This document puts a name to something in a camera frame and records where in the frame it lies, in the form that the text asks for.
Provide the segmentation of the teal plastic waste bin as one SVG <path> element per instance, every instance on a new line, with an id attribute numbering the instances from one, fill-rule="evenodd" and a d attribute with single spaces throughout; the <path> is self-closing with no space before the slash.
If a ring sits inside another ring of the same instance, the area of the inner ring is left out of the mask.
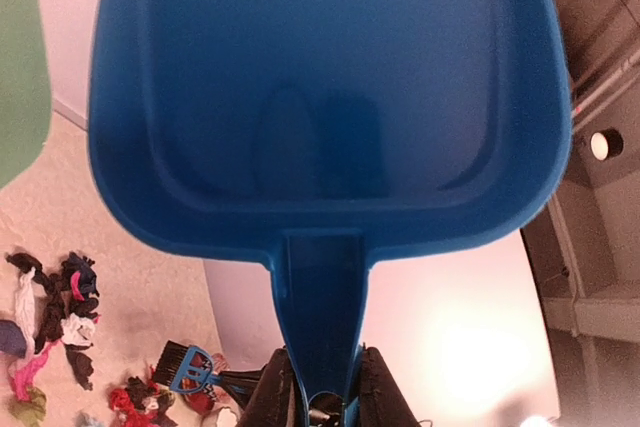
<path id="1" fill-rule="evenodd" d="M 51 85 L 39 0 L 1 0 L 1 185 L 40 155 Z"/>

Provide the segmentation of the blue dustpan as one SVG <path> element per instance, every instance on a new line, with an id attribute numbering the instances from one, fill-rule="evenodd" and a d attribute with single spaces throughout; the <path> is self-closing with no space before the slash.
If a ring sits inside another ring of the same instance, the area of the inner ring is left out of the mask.
<path id="1" fill-rule="evenodd" d="M 88 143 L 117 221 L 262 264 L 298 418 L 347 426 L 371 268 L 521 228 L 561 181 L 553 0 L 100 0 Z"/>

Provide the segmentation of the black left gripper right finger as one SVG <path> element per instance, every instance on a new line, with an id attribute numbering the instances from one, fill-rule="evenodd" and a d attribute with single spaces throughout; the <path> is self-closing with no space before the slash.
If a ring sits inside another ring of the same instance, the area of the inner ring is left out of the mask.
<path id="1" fill-rule="evenodd" d="M 380 351 L 375 347 L 367 347 L 362 352 L 357 393 L 358 426 L 419 426 Z"/>

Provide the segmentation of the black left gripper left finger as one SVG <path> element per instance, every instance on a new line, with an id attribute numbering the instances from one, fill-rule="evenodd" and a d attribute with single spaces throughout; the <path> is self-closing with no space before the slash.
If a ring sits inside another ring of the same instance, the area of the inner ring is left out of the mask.
<path id="1" fill-rule="evenodd" d="M 264 367 L 239 427 L 294 427 L 298 425 L 297 381 L 288 351 L 276 349 Z"/>

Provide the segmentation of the blue hand brush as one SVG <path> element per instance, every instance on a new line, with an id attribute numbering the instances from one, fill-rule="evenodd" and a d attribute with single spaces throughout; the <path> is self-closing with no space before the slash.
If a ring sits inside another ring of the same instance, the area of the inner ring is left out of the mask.
<path id="1" fill-rule="evenodd" d="M 169 340 L 152 369 L 151 381 L 174 393 L 191 395 L 223 386 L 214 367 L 213 357 L 203 349 Z"/>

